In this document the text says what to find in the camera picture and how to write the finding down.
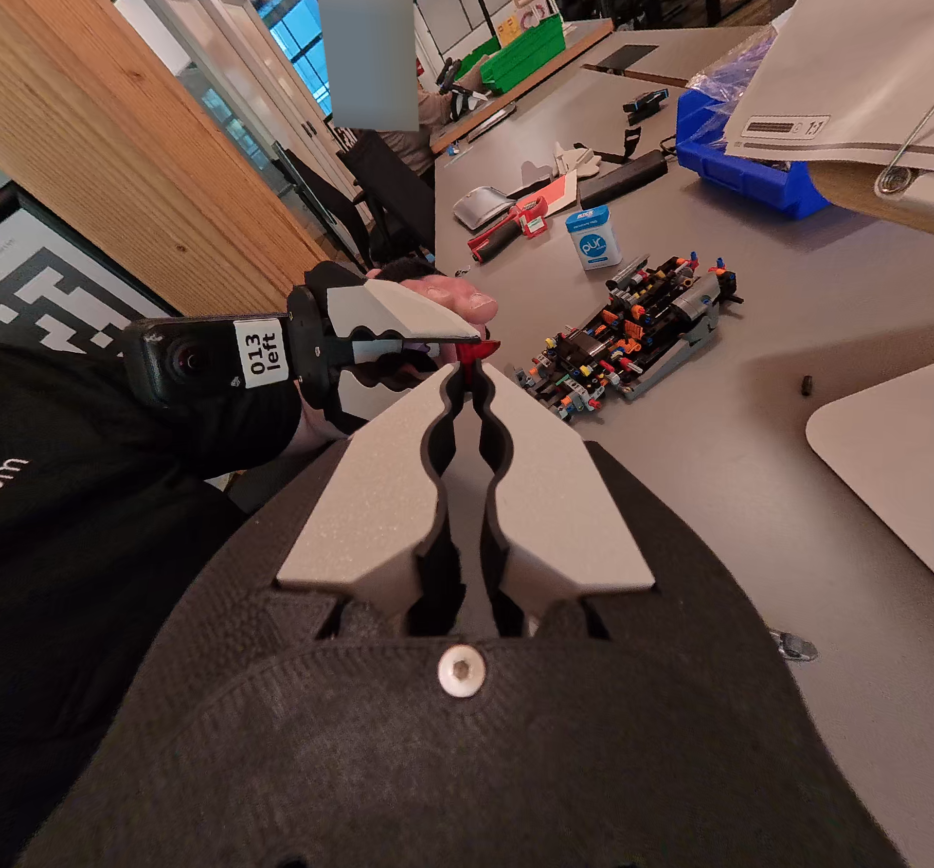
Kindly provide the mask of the background work table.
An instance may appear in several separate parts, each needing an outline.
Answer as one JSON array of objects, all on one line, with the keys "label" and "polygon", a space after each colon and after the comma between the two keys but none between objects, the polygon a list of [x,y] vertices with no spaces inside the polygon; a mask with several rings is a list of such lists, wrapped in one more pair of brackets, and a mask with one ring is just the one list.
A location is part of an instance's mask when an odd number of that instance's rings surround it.
[{"label": "background work table", "polygon": [[498,112],[507,109],[517,102],[523,95],[535,89],[542,82],[566,67],[584,52],[611,35],[614,31],[613,21],[599,19],[589,21],[568,22],[564,28],[565,49],[543,64],[526,79],[520,81],[508,92],[494,95],[476,110],[462,116],[458,121],[438,129],[431,135],[431,150],[434,155],[444,153],[456,141],[466,138],[477,127],[495,116]]}]

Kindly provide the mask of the black office chair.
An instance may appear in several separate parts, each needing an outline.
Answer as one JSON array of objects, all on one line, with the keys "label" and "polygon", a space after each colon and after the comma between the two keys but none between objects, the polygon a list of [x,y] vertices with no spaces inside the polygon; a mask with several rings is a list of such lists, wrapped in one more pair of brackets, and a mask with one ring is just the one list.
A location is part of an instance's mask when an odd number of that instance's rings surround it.
[{"label": "black office chair", "polygon": [[293,151],[278,141],[273,144],[274,163],[282,169],[298,196],[329,229],[329,235],[343,255],[366,274],[373,267],[370,231],[357,205],[324,180]]},{"label": "black office chair", "polygon": [[387,243],[387,214],[408,232],[409,249],[435,254],[435,193],[372,129],[358,131],[357,141],[338,155],[360,185],[369,207],[377,207],[377,227]]}]

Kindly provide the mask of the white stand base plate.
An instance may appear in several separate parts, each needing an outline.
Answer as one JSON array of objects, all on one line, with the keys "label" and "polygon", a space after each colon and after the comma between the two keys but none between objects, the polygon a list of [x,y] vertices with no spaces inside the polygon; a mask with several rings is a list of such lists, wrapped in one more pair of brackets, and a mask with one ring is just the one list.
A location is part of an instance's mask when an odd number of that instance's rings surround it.
[{"label": "white stand base plate", "polygon": [[817,409],[814,453],[933,568],[933,366]]}]

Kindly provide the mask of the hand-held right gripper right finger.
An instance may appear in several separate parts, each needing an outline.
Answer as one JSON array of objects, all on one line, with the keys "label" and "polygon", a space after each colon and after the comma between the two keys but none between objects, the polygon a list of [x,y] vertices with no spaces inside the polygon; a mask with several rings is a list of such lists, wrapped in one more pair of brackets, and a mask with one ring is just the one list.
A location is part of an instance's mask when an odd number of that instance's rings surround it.
[{"label": "hand-held right gripper right finger", "polygon": [[493,594],[594,596],[655,578],[583,439],[486,362],[473,369],[493,476],[481,555]]}]

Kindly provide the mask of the clear plastic bags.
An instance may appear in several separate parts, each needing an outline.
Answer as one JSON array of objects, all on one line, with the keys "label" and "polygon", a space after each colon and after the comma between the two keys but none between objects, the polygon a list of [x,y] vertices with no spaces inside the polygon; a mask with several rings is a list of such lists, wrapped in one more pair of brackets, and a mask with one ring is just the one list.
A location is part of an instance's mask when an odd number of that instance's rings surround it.
[{"label": "clear plastic bags", "polygon": [[686,88],[714,101],[715,109],[728,116],[736,109],[754,75],[777,37],[767,24],[736,47],[695,74]]}]

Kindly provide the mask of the translucent red lego piece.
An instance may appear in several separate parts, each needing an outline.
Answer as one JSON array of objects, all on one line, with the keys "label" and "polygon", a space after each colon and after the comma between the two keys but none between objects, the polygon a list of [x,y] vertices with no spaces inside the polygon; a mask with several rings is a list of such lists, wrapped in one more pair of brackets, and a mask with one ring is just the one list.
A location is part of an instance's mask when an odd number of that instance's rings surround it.
[{"label": "translucent red lego piece", "polygon": [[453,344],[455,358],[461,365],[464,386],[467,390],[472,390],[475,365],[491,356],[500,346],[500,340],[492,339]]}]

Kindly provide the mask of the white blue gum bottle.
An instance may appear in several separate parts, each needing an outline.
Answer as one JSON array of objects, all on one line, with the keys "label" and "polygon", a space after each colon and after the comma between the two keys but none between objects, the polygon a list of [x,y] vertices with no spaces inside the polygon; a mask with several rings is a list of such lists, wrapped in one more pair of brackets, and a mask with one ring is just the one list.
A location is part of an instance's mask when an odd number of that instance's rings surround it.
[{"label": "white blue gum bottle", "polygon": [[565,226],[584,270],[616,267],[622,262],[608,206],[575,212],[566,218]]}]

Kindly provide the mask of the white plastic parts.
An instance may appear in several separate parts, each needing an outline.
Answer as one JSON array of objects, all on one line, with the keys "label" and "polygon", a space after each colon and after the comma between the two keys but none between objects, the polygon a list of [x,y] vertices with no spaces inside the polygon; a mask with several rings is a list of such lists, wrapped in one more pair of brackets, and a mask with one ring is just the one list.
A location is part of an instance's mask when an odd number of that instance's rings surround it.
[{"label": "white plastic parts", "polygon": [[523,162],[520,168],[520,186],[545,185],[570,171],[576,171],[578,178],[585,180],[600,174],[601,155],[587,146],[574,145],[564,148],[556,141],[553,146],[553,156],[553,166],[536,165],[531,161]]}]

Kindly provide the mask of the grey lego connector plate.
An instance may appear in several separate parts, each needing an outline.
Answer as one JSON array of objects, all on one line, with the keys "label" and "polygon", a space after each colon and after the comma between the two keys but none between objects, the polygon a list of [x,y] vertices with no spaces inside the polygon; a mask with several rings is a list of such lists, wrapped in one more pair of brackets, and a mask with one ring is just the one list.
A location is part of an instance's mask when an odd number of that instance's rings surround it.
[{"label": "grey lego connector plate", "polygon": [[779,654],[789,663],[813,663],[819,657],[816,646],[796,634],[776,629],[769,629],[769,634]]}]

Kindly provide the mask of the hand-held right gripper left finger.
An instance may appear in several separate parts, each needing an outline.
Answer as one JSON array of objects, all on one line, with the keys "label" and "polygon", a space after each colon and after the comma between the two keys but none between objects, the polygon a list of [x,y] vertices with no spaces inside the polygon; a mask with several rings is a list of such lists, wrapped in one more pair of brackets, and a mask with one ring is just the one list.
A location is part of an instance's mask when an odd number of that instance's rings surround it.
[{"label": "hand-held right gripper left finger", "polygon": [[283,587],[422,587],[448,514],[463,370],[443,366],[356,431],[276,580]]}]

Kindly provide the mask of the red white card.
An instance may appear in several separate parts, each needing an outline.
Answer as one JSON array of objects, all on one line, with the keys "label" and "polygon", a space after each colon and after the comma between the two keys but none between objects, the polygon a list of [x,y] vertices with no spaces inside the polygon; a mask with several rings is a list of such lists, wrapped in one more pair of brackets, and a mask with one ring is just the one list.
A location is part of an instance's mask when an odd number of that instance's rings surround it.
[{"label": "red white card", "polygon": [[543,187],[540,196],[545,200],[546,217],[550,217],[577,202],[577,171],[575,169],[557,177]]}]

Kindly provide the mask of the green plastic bins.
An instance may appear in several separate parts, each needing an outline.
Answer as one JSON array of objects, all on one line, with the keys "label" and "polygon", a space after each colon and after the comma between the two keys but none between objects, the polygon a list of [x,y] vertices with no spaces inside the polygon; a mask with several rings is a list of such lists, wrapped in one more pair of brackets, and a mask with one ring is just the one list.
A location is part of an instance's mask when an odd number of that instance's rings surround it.
[{"label": "green plastic bins", "polygon": [[481,66],[481,90],[502,94],[514,89],[565,48],[563,19],[560,14],[551,15],[521,32],[503,48],[495,37],[479,45],[462,59],[455,81],[465,86],[466,74],[488,55],[490,60]]}]

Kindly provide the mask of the lego instruction booklet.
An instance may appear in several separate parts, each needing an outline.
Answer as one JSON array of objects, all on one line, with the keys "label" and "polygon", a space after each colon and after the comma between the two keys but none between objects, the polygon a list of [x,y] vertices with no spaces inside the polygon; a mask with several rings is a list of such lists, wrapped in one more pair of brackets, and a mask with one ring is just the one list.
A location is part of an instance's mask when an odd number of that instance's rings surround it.
[{"label": "lego instruction booklet", "polygon": [[727,151],[931,171],[933,0],[797,0],[725,128]]}]

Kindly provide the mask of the tray of sorted parts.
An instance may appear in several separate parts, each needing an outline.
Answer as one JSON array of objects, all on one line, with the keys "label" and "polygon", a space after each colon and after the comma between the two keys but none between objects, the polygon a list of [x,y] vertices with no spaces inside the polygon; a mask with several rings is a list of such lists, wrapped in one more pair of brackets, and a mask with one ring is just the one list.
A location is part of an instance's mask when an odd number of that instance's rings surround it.
[{"label": "tray of sorted parts", "polygon": [[726,304],[741,304],[722,258],[704,269],[696,253],[658,267],[645,254],[605,281],[606,302],[578,327],[544,342],[527,369],[508,376],[562,421],[597,413],[613,393],[633,402],[712,340]]}]

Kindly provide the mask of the black white marker board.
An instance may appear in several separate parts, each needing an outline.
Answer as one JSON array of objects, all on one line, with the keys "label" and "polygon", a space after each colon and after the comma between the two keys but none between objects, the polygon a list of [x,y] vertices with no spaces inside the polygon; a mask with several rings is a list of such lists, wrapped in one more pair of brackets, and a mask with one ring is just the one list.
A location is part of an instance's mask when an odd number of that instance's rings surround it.
[{"label": "black white marker board", "polygon": [[1,184],[1,343],[119,359],[137,320],[180,313],[16,182]]}]

